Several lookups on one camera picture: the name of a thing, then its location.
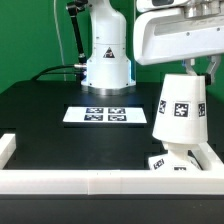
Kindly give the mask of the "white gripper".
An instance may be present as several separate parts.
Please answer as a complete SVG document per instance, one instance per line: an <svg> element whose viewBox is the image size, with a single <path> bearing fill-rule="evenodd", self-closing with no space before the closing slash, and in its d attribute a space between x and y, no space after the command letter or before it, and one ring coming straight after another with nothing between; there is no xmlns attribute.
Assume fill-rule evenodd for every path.
<svg viewBox="0 0 224 224"><path fill-rule="evenodd" d="M195 60L208 56L205 84L215 82L224 53L224 7L217 15L187 19L181 8L140 15L133 31L134 58L141 65L185 60L185 70L196 76Z"/></svg>

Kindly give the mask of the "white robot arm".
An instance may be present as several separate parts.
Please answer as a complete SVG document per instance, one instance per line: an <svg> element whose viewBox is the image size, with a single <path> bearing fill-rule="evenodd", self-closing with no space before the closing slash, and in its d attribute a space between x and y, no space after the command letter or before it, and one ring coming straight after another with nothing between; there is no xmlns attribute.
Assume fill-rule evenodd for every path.
<svg viewBox="0 0 224 224"><path fill-rule="evenodd" d="M119 94L135 86L126 56L126 20L110 0L87 0L92 55L82 86ZM136 0L133 53L141 65L210 56L213 73L224 53L224 0Z"/></svg>

